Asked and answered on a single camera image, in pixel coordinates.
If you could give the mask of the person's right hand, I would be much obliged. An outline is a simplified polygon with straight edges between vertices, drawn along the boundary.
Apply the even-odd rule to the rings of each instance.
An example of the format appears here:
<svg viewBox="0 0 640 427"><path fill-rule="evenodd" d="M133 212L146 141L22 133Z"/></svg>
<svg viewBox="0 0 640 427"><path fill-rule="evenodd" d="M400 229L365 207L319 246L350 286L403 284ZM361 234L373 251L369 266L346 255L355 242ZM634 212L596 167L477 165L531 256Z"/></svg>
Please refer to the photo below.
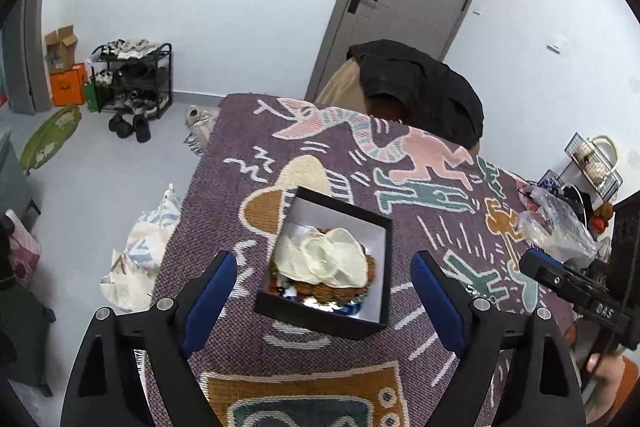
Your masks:
<svg viewBox="0 0 640 427"><path fill-rule="evenodd" d="M625 372L623 355L593 353L588 359L587 371L598 381L586 414L587 424L593 424L606 418L614 405Z"/></svg>

